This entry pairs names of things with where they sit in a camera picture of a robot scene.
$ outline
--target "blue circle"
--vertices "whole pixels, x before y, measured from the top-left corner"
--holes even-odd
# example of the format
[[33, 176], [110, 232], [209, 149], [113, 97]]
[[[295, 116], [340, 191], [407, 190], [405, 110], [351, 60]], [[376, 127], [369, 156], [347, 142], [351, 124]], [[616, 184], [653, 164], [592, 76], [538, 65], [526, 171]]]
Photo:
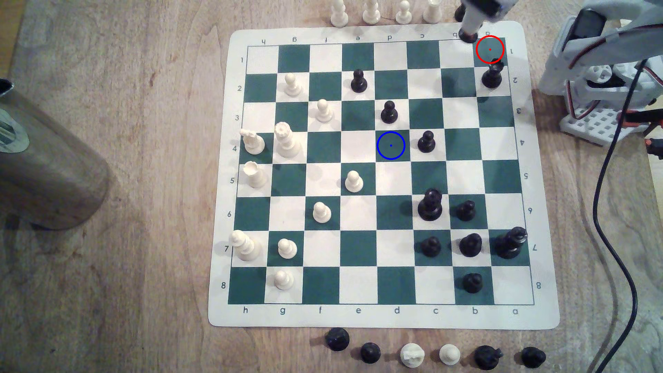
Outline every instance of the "blue circle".
[[[386, 135], [386, 134], [388, 134], [388, 133], [395, 133], [395, 134], [397, 134], [397, 135], [400, 137], [401, 140], [403, 140], [403, 150], [400, 152], [400, 154], [398, 155], [398, 157], [387, 158], [387, 157], [385, 157], [385, 156], [382, 154], [382, 152], [380, 152], [380, 140], [382, 139], [382, 136], [384, 136], [384, 135]], [[379, 155], [381, 155], [382, 158], [387, 159], [387, 160], [389, 160], [389, 161], [393, 161], [394, 159], [398, 159], [398, 158], [400, 158], [401, 155], [403, 155], [403, 153], [405, 153], [405, 139], [403, 138], [403, 136], [402, 136], [400, 133], [395, 132], [395, 131], [387, 131], [387, 132], [384, 132], [384, 133], [383, 133], [382, 135], [380, 135], [380, 137], [377, 139], [377, 144], [376, 144], [375, 146], [376, 146], [376, 148], [377, 148], [377, 153], [378, 153]]]

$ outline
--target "green square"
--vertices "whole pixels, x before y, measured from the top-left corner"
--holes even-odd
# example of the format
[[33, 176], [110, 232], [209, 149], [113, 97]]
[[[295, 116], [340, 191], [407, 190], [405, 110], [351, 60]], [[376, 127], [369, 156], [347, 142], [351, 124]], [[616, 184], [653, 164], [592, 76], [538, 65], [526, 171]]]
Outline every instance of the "green square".
[[479, 127], [513, 127], [510, 96], [477, 97]]
[[237, 197], [235, 229], [269, 230], [269, 197]]
[[376, 131], [375, 142], [377, 143], [375, 148], [376, 161], [407, 162], [410, 160], [410, 132], [408, 130]]
[[[284, 259], [278, 253], [278, 241], [287, 238], [297, 245], [297, 254]], [[304, 265], [304, 231], [297, 232], [269, 232], [267, 242], [267, 267], [301, 267]]]
[[[483, 279], [483, 288], [478, 293], [468, 293], [463, 289], [463, 277], [468, 273], [478, 273]], [[494, 305], [493, 272], [490, 267], [454, 267], [453, 287], [457, 305]]]
[[484, 161], [483, 180], [486, 193], [520, 193], [520, 167], [516, 159]]
[[244, 102], [276, 101], [276, 74], [247, 74]]
[[[421, 243], [434, 236], [440, 240], [442, 250], [434, 258], [421, 252]], [[452, 236], [449, 230], [415, 230], [414, 231], [414, 265], [420, 266], [452, 266]]]
[[413, 305], [414, 267], [378, 267], [377, 303], [380, 305]]
[[[350, 171], [357, 171], [364, 187], [356, 193], [345, 188], [345, 179]], [[342, 163], [341, 164], [341, 195], [342, 196], [372, 196], [375, 195], [375, 163]]]
[[408, 69], [440, 68], [440, 43], [437, 40], [408, 41]]
[[265, 303], [265, 267], [232, 267], [228, 281], [229, 305], [261, 305]]
[[309, 132], [308, 154], [309, 163], [338, 163], [341, 161], [340, 132]]
[[373, 43], [343, 44], [343, 71], [373, 70]]
[[339, 277], [338, 267], [304, 267], [302, 304], [337, 305]]
[[474, 68], [443, 68], [442, 95], [444, 97], [476, 96]]
[[441, 98], [410, 100], [410, 128], [444, 128], [444, 112]]
[[[476, 213], [469, 222], [464, 222], [455, 215], [456, 208], [466, 200], [474, 201], [474, 211]], [[450, 194], [449, 215], [451, 216], [452, 229], [488, 229], [486, 196], [484, 194]]]
[[424, 194], [426, 189], [435, 188], [447, 194], [447, 163], [443, 161], [412, 162], [412, 193]]
[[[318, 223], [313, 219], [313, 205], [322, 202], [331, 210], [331, 219], [326, 223]], [[306, 211], [304, 217], [304, 229], [306, 230], [340, 230], [341, 229], [341, 197], [320, 196], [306, 197]]]
[[412, 196], [377, 196], [377, 228], [412, 229]]
[[308, 131], [308, 102], [277, 102], [274, 124], [284, 121], [294, 132]]
[[374, 230], [341, 231], [341, 266], [371, 267], [377, 265]]
[[305, 196], [306, 164], [272, 165], [273, 196]]
[[342, 131], [374, 131], [375, 101], [343, 101], [341, 103]]
[[444, 130], [447, 161], [481, 159], [481, 138], [478, 128], [447, 128]]
[[281, 45], [278, 48], [278, 72], [308, 72], [309, 45]]
[[375, 99], [395, 100], [408, 97], [407, 70], [375, 72]]
[[525, 243], [523, 243], [522, 247], [520, 248], [520, 254], [518, 254], [518, 256], [513, 259], [505, 259], [497, 255], [497, 252], [495, 251], [495, 247], [497, 246], [495, 240], [497, 239], [497, 237], [507, 233], [508, 231], [509, 231], [508, 229], [504, 230], [491, 229], [488, 231], [488, 237], [491, 247], [491, 265], [507, 265], [507, 266], [522, 265], [528, 267], [530, 265], [530, 247], [527, 241], [525, 241]]
[[341, 100], [341, 72], [312, 72], [308, 76], [308, 99]]

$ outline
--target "wooden table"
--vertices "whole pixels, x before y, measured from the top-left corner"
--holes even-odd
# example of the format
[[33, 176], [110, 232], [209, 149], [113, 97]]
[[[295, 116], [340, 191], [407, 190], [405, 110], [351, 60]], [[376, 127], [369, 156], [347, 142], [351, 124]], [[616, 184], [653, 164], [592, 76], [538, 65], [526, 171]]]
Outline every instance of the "wooden table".
[[[359, 1], [348, 1], [360, 25]], [[451, 22], [457, 1], [443, 1]], [[413, 23], [425, 2], [414, 1]], [[576, 0], [522, 0], [509, 14], [527, 32], [532, 80], [541, 77]], [[380, 24], [396, 2], [381, 1]], [[555, 248], [562, 322], [551, 331], [351, 329], [384, 360], [321, 345], [324, 329], [216, 328], [208, 281], [227, 45], [237, 29], [329, 25], [326, 1], [29, 1], [11, 77], [17, 89], [97, 149], [113, 170], [92, 219], [45, 232], [2, 215], [0, 371], [407, 371], [397, 353], [417, 342], [424, 371], [477, 371], [436, 362], [447, 342], [464, 356], [501, 347], [499, 371], [524, 372], [524, 346], [548, 354], [541, 372], [595, 368], [623, 330], [629, 290], [591, 223], [605, 150], [558, 131], [561, 98], [534, 93]], [[663, 235], [642, 139], [620, 143], [600, 203], [604, 231], [640, 292], [635, 328], [611, 372], [662, 369]]]

